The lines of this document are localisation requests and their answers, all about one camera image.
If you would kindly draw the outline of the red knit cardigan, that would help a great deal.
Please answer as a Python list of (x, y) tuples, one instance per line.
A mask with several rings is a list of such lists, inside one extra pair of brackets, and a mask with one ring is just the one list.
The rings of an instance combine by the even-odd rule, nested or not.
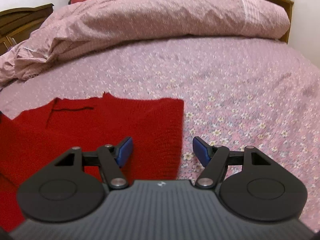
[(174, 180), (183, 137), (181, 99), (55, 98), (14, 119), (1, 114), (1, 227), (11, 231), (24, 220), (17, 188), (68, 149), (94, 151), (125, 137), (133, 151), (122, 168), (129, 182)]

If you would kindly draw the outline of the pink floral bed sheet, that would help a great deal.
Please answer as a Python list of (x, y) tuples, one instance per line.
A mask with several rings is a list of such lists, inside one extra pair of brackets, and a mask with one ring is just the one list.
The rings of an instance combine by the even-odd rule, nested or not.
[(180, 98), (180, 178), (201, 165), (193, 136), (243, 150), (253, 145), (308, 189), (302, 221), (319, 230), (319, 69), (284, 43), (238, 37), (145, 41), (91, 53), (1, 91), (10, 118), (53, 98)]

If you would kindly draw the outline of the pink floral duvet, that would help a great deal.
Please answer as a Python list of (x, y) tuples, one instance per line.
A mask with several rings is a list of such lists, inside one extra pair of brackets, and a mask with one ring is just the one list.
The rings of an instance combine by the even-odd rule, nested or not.
[(144, 17), (143, 10), (151, 8), (139, 0), (87, 0), (53, 12), (27, 40), (1, 56), (1, 85), (123, 42), (167, 38)]

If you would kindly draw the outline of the wooden headboard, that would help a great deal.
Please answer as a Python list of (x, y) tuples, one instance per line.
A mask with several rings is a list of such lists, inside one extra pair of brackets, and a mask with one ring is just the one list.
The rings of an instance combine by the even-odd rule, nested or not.
[(1, 11), (1, 55), (27, 40), (31, 33), (53, 13), (53, 4), (35, 8), (14, 8)]

